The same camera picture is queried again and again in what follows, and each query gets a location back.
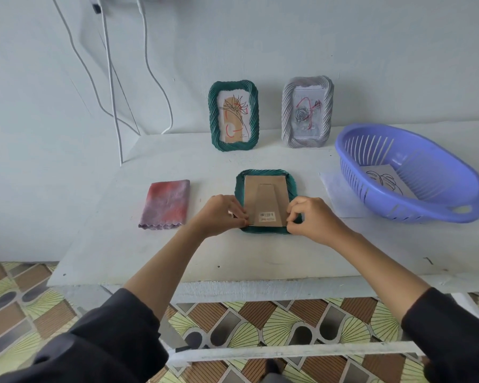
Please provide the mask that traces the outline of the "person's left hand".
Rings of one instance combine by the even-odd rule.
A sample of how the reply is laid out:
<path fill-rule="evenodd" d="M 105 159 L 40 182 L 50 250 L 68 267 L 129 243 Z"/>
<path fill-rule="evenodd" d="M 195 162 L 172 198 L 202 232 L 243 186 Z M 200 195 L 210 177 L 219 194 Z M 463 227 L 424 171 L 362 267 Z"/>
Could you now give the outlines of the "person's left hand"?
<path fill-rule="evenodd" d="M 190 220 L 188 230 L 191 235 L 204 240 L 222 234 L 225 217 L 237 217 L 249 220 L 246 210 L 231 194 L 218 194 L 212 196 L 203 208 Z"/>

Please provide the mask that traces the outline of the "person's right hand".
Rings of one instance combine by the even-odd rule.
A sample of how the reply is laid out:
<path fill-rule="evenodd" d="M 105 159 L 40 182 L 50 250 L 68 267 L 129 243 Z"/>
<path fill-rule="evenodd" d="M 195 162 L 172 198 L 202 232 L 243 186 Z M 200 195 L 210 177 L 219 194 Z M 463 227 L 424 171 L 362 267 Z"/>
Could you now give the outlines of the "person's right hand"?
<path fill-rule="evenodd" d="M 287 222 L 306 222 L 308 235 L 315 243 L 337 248 L 340 239 L 348 234 L 347 226 L 321 198 L 298 196 L 287 207 Z"/>

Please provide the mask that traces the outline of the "brown cardboard frame backing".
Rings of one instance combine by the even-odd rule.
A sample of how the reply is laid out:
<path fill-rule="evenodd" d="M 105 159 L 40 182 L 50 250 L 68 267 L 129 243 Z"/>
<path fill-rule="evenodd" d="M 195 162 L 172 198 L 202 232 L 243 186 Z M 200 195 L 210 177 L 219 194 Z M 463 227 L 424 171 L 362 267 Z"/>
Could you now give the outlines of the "brown cardboard frame backing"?
<path fill-rule="evenodd" d="M 289 204 L 285 176 L 245 176 L 244 208 L 249 225 L 260 228 L 287 226 Z"/>

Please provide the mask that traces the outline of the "green photo frame with stand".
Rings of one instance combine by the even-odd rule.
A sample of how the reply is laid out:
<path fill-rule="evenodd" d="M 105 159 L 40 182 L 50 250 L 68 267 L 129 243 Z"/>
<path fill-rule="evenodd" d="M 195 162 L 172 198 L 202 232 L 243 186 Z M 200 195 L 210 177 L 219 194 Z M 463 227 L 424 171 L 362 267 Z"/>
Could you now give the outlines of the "green photo frame with stand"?
<path fill-rule="evenodd" d="M 282 169 L 247 169 L 243 170 L 236 176 L 236 187 L 235 187 L 235 197 L 239 200 L 240 204 L 244 206 L 244 190 L 245 190 L 245 176 L 246 175 L 259 175 L 259 176 L 285 176 L 287 180 L 287 189 L 288 189 L 288 198 L 289 203 L 294 200 L 297 193 L 297 185 L 293 176 Z M 288 235 L 286 227 L 279 228 L 260 228 L 248 225 L 245 228 L 242 228 L 242 231 L 245 233 L 251 234 L 279 234 L 279 235 Z"/>

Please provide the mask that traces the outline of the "person's right forearm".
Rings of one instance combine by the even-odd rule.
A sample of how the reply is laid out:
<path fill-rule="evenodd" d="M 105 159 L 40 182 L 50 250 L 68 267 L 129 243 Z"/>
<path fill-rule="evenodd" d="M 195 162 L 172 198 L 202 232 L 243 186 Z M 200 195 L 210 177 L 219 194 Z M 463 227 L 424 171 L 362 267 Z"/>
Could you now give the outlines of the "person's right forearm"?
<path fill-rule="evenodd" d="M 358 233 L 334 233 L 326 244 L 358 270 L 423 351 L 429 383 L 479 383 L 478 317 Z"/>

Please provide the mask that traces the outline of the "person's left forearm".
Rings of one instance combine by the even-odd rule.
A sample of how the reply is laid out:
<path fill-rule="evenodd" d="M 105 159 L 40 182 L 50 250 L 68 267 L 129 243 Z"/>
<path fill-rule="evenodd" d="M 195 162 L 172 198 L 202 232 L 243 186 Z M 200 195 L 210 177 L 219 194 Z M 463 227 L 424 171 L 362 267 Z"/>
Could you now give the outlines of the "person's left forearm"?
<path fill-rule="evenodd" d="M 100 307 L 0 383 L 147 383 L 166 364 L 160 321 L 205 234 L 185 226 Z"/>

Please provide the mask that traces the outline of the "white paper sheet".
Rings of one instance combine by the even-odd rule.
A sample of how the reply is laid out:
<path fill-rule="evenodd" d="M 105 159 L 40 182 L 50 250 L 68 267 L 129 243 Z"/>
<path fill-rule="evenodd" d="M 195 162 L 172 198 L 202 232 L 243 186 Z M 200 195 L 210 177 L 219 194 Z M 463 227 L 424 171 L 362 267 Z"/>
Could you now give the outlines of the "white paper sheet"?
<path fill-rule="evenodd" d="M 374 214 L 358 199 L 342 173 L 320 172 L 319 177 L 339 218 L 370 218 Z"/>

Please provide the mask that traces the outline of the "red purple folded cloth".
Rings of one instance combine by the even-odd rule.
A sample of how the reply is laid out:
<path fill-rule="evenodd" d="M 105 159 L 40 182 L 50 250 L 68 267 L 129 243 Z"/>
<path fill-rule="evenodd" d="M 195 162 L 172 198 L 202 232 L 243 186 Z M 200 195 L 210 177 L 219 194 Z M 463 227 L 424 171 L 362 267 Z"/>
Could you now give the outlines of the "red purple folded cloth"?
<path fill-rule="evenodd" d="M 168 230 L 184 225 L 190 188 L 190 180 L 152 183 L 138 227 L 144 230 Z"/>

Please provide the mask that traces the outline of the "white paper with leaf drawing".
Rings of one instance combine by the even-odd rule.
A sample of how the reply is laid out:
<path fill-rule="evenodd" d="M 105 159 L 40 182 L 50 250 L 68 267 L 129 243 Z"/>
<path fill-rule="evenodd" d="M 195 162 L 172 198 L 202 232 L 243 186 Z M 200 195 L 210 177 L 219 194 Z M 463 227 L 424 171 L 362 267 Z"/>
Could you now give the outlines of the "white paper with leaf drawing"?
<path fill-rule="evenodd" d="M 417 199 L 406 183 L 399 177 L 395 169 L 389 164 L 361 166 L 361 170 L 379 186 L 403 197 Z"/>

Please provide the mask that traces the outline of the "white table crossbar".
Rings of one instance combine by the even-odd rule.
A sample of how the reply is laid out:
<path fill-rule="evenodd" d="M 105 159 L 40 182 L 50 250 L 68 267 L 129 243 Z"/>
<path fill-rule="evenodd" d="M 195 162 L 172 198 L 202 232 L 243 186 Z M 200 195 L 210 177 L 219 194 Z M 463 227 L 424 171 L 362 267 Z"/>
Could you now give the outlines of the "white table crossbar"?
<path fill-rule="evenodd" d="M 188 349 L 179 352 L 171 350 L 166 364 L 167 366 L 185 367 L 191 363 L 202 361 L 400 353 L 414 353 L 418 356 L 424 355 L 424 352 L 414 342 L 409 341 L 388 343 L 337 343 L 245 348 Z"/>

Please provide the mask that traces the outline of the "purple plastic slotted basket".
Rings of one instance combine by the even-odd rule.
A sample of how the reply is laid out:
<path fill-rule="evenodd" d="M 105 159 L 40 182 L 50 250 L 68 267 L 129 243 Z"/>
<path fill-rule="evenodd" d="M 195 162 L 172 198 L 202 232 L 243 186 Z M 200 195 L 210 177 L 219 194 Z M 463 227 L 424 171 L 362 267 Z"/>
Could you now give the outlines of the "purple plastic slotted basket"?
<path fill-rule="evenodd" d="M 342 175 L 358 199 L 380 217 L 403 223 L 479 219 L 479 174 L 425 136 L 385 124 L 355 123 L 337 136 Z M 417 199 L 388 191 L 361 166 L 392 166 Z"/>

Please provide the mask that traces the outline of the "green frame with flower drawing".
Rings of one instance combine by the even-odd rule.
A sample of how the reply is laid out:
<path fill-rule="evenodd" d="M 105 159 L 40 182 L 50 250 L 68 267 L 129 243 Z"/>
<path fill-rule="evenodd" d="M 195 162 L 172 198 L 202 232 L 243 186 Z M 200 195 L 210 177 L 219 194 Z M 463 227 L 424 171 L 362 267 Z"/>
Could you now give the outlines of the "green frame with flower drawing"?
<path fill-rule="evenodd" d="M 249 80 L 215 82 L 208 94 L 211 142 L 221 152 L 247 151 L 259 140 L 259 102 Z"/>

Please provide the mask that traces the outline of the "grey frame with rose drawing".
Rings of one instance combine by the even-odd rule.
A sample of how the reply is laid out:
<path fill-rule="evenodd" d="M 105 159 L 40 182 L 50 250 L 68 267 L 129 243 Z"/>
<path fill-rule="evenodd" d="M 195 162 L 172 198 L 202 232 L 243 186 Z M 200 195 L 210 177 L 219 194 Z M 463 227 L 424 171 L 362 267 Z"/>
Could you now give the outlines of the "grey frame with rose drawing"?
<path fill-rule="evenodd" d="M 331 132 L 334 84 L 327 76 L 294 77 L 282 90 L 282 140 L 290 148 L 323 147 Z"/>

